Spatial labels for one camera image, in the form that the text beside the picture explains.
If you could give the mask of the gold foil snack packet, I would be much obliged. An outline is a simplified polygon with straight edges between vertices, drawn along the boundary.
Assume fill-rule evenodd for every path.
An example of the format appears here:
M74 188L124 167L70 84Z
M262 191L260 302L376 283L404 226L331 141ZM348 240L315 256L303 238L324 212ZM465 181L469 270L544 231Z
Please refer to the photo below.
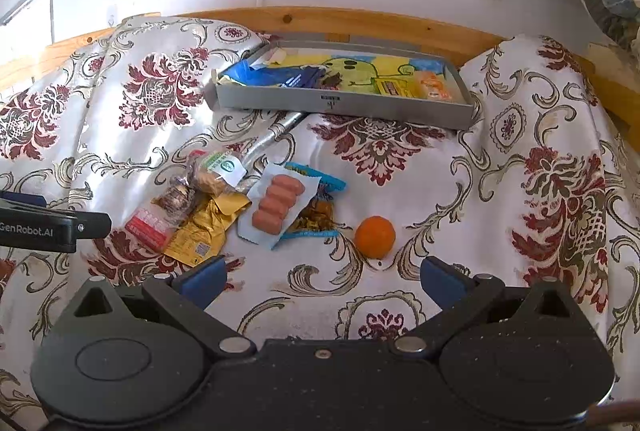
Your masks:
M177 229L163 254L190 267L216 257L228 230L249 205L250 199L240 192L205 199Z

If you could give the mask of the clear bag brown nuts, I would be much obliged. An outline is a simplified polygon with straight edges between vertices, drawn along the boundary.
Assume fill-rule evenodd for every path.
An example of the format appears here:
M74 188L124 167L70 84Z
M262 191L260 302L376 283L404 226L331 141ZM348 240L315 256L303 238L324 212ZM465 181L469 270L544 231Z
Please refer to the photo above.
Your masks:
M162 253L198 203L198 191L186 177L174 178L158 195L140 204L125 224L142 246Z

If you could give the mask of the small orange tangerine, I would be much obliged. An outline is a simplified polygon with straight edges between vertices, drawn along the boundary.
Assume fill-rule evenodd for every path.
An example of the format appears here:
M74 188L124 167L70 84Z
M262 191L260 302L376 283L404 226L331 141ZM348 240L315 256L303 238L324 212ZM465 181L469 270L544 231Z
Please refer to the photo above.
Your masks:
M367 259L382 260L393 249L396 240L394 225L385 217L367 217L356 229L354 245Z

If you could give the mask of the round bun green label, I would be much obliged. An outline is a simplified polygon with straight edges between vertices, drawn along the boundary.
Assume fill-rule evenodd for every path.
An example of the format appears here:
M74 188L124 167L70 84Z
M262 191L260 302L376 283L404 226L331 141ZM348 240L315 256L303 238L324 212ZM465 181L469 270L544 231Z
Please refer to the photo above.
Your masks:
M186 163L189 184L213 197L235 190L246 174L240 158L230 150L194 150Z

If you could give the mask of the sausages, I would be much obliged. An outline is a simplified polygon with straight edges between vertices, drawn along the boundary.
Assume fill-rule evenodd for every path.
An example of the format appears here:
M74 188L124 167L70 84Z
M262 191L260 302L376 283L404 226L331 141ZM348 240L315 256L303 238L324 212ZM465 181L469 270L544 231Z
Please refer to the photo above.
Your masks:
M270 164L248 192L250 206L236 222L238 236L273 249L317 194L320 177Z

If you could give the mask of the blue packet brown snack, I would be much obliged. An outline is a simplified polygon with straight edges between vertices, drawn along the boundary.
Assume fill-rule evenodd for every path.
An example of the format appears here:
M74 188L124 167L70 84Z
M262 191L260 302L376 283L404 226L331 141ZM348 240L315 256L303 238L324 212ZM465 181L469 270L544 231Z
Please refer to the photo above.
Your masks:
M334 221L334 196L346 189L346 183L330 174L296 162L288 162L285 168L300 175L318 177L320 182L316 195L300 211L294 223L282 235L282 239L336 237L338 229Z

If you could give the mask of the orange rice cracker pack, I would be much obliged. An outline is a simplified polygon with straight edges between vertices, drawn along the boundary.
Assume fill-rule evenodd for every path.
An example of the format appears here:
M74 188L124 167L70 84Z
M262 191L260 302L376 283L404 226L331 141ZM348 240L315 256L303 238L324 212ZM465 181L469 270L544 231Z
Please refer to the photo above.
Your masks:
M441 74L433 71L417 71L414 77L416 78L421 98L444 100L445 102L452 101L452 95L448 91L446 80Z

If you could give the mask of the yellow biscuit pack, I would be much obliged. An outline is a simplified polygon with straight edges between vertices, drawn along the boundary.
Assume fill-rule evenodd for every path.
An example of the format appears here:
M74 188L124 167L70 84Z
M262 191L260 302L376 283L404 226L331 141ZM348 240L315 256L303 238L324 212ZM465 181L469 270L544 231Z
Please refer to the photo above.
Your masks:
M396 76L380 76L374 80L378 94L402 98L419 98L420 88L416 81L396 78Z

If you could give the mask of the dark dried fruit piece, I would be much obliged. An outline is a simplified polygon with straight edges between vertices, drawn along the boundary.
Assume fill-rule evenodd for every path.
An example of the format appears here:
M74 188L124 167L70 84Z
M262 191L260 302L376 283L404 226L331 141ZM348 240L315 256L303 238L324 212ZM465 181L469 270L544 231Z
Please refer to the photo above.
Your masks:
M342 86L342 75L339 72L328 73L320 81L321 90L339 90Z

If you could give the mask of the navy blue stick sachet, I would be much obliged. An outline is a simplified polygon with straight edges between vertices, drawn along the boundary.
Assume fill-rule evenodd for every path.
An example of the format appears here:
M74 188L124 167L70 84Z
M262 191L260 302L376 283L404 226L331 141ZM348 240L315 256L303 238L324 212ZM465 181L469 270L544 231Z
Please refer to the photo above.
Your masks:
M291 76L287 76L280 87L315 88L326 75L323 66L291 67L291 70Z

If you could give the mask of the floral white bedspread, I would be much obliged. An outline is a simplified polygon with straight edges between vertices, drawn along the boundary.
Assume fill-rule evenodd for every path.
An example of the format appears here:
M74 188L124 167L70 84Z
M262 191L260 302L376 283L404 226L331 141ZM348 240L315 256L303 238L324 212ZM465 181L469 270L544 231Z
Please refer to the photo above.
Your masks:
M132 212L197 149L227 148L249 178L296 162L346 183L338 234L274 249L235 234L228 279L209 314L255 342L388 340L433 316L426 257L508 285L567 285L611 355L614 401L639 394L639 158L574 56L549 38L504 41L461 71L472 124L232 111L207 106L215 70L259 43L213 20L131 19L42 80L1 99L1 186L58 209L110 214L110 235L75 253L1 252L2 428L46 423L29 381L32 355L90 277L134 286L184 265L139 245ZM354 245L367 217L396 240L382 260Z

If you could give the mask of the grey cardboard tray box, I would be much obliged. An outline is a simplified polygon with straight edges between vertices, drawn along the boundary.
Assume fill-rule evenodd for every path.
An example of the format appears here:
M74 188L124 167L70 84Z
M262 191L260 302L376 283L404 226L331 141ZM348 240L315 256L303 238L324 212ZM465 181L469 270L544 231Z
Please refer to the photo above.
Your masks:
M291 67L323 66L339 72L339 90L286 88ZM416 81L417 71L433 71L446 80L451 102L378 94L374 80L396 76ZM207 105L337 114L465 130L474 106L457 68L445 58L398 47L311 40L279 40L262 44L224 70L215 70L204 88Z

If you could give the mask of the window frame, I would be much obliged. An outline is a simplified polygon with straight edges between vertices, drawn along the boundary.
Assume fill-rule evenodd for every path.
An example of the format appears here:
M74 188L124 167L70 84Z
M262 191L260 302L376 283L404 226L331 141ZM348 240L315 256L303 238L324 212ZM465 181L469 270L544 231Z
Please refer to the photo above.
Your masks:
M19 0L1 17L1 47L46 47L54 41L53 0Z

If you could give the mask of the wooden bed frame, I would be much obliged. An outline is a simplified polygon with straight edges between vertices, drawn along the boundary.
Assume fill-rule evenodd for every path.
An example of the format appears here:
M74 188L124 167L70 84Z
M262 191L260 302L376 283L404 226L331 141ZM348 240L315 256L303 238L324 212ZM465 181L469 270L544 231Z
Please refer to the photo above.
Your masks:
M468 60L499 44L503 37L480 30L372 10L314 7L266 6L203 10L187 13L188 18L211 19L242 24L256 32L274 34L313 33L322 39L349 42L358 38L394 41L440 55L462 66ZM111 28L85 33L53 43L34 56L14 59L1 67L1 90L35 81L58 69L67 57L81 47L111 35ZM605 78L590 60L576 56L588 76L598 101L611 113L626 142L639 148L639 93Z

